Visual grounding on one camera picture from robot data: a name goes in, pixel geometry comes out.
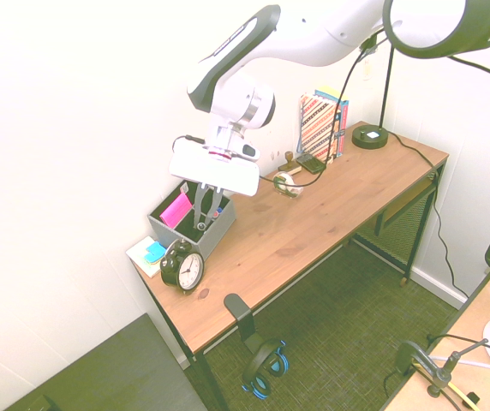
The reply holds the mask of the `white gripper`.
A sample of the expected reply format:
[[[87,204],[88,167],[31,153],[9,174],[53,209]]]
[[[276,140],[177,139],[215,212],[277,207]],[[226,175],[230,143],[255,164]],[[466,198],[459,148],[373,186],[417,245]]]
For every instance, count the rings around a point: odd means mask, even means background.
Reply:
[[[207,185],[215,187],[205,219],[205,225],[209,226],[219,208],[224,190],[253,196],[257,193],[260,179],[260,169],[254,162],[242,158],[232,158],[229,162],[216,159],[206,148],[191,140],[175,142],[169,172],[173,176],[198,182],[194,196],[195,229],[199,228]]]

